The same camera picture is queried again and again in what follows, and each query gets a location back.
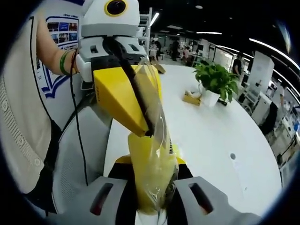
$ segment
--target green wristband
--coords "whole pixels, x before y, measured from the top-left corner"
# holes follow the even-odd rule
[[[65,67],[64,67],[64,65],[65,65],[65,60],[66,60],[66,56],[67,56],[67,54],[68,54],[70,51],[71,51],[71,50],[68,50],[68,51],[64,52],[63,55],[62,55],[62,57],[60,58],[60,71],[61,71],[64,75],[66,75],[66,76],[71,76],[71,74],[68,73],[68,72],[65,70]]]

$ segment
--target ceiling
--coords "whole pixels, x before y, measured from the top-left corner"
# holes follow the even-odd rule
[[[275,69],[285,76],[299,91],[297,74],[299,70],[287,59],[275,51],[260,44],[249,41],[253,38],[264,42],[289,55],[295,62],[300,62],[300,29],[295,23],[297,7],[285,2],[278,5],[258,4],[254,1],[211,1],[211,0],[139,0],[141,13],[153,7],[153,14],[160,13],[151,27],[151,32],[161,30],[168,34],[177,34],[178,30],[167,28],[169,25],[182,27],[180,35],[195,40],[204,38],[214,44],[227,46],[251,55],[252,51],[260,51],[273,58]],[[280,28],[288,31],[291,49],[287,51],[284,35]],[[221,32],[222,35],[196,34],[197,31]]]

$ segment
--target plastic bag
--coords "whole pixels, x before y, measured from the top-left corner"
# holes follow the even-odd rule
[[[158,73],[145,58],[135,69],[134,82],[147,107],[152,136],[128,137],[129,151],[135,171],[135,184],[139,210],[155,214],[171,201],[174,180],[178,177],[178,163],[173,152],[165,115],[160,100],[161,89]]]

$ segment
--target potted plant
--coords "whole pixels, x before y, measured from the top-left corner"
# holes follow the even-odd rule
[[[233,92],[238,94],[238,78],[235,74],[229,73],[219,64],[200,64],[195,67],[195,77],[198,82],[201,81],[205,92],[202,92],[201,101],[214,106],[219,98],[223,101],[233,99]]]

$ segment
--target white table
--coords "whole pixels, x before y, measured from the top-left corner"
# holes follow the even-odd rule
[[[193,176],[201,176],[228,196],[241,212],[262,216],[281,192],[279,169],[267,140],[234,100],[213,108],[183,102],[185,90],[197,88],[193,68],[163,65],[163,108],[172,141]],[[104,176],[116,159],[129,154],[129,131],[113,121]]]

